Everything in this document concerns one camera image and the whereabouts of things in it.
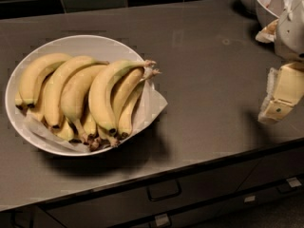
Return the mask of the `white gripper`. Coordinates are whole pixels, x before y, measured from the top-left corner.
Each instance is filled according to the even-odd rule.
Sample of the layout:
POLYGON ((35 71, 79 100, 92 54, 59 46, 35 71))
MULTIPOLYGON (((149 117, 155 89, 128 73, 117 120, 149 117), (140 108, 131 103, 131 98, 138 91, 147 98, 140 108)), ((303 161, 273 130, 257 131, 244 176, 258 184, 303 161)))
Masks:
MULTIPOLYGON (((286 59, 304 60, 304 0, 293 0, 275 19, 256 35, 260 43, 275 40, 275 53, 286 59)), ((292 62, 280 69, 271 68, 267 77, 266 97, 258 120, 275 124, 283 120, 304 97, 304 64, 292 62)))

